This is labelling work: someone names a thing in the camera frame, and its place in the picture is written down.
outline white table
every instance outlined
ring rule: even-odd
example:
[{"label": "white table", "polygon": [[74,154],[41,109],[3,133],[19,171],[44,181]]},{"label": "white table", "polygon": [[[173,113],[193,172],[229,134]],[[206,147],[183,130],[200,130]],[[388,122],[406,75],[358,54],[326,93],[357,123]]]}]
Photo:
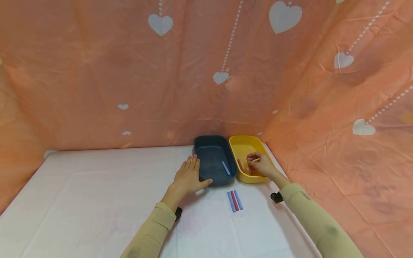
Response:
[{"label": "white table", "polygon": [[[0,257],[119,257],[191,153],[192,146],[52,154],[0,217]],[[235,189],[244,210],[233,213],[227,191]],[[277,191],[272,182],[235,180],[189,196],[161,257],[320,257],[285,204],[270,200]]]}]

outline blue chalk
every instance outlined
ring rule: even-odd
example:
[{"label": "blue chalk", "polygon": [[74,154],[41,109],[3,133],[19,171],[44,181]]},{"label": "blue chalk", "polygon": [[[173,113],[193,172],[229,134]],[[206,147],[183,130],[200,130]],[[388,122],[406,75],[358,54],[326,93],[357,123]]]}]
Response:
[{"label": "blue chalk", "polygon": [[233,209],[233,212],[235,212],[235,205],[234,205],[234,201],[232,200],[231,193],[228,192],[227,194],[228,194],[228,199],[230,200],[231,208]]},{"label": "blue chalk", "polygon": [[237,203],[238,203],[238,206],[240,207],[240,210],[243,210],[244,208],[242,207],[241,200],[240,200],[240,197],[238,196],[237,190],[234,190],[234,194],[235,194],[235,198],[237,199]]},{"label": "blue chalk", "polygon": [[228,175],[231,175],[230,171],[229,171],[228,168],[227,168],[227,165],[225,165],[224,162],[222,162],[222,165],[224,165],[224,168],[225,168],[225,170],[227,171],[227,174],[228,174]]}]

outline right hand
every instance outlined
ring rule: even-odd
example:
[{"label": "right hand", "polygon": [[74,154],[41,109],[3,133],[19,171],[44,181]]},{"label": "right hand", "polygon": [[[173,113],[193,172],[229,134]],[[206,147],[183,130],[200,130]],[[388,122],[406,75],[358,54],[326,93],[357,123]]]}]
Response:
[{"label": "right hand", "polygon": [[268,157],[267,154],[262,152],[253,152],[247,155],[248,165],[253,167],[253,169],[258,170],[261,174],[266,177],[272,178],[279,171],[274,167],[273,163]]}]

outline beige sleeve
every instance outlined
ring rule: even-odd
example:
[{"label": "beige sleeve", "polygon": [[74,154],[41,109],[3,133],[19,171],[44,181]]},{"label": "beige sleeve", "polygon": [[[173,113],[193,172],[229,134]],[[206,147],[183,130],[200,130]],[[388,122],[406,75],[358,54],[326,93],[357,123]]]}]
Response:
[{"label": "beige sleeve", "polygon": [[280,193],[323,258],[363,257],[337,221],[313,201],[299,184],[287,185]]},{"label": "beige sleeve", "polygon": [[166,204],[158,203],[120,258],[157,258],[175,219]]}]

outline orange curtain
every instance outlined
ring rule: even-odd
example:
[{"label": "orange curtain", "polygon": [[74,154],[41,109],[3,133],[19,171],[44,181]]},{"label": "orange curtain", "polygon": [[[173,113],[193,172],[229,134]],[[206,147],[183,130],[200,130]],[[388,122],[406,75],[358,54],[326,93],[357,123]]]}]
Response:
[{"label": "orange curtain", "polygon": [[413,2],[0,8],[0,211],[51,150],[256,135],[365,257],[413,239]]}]

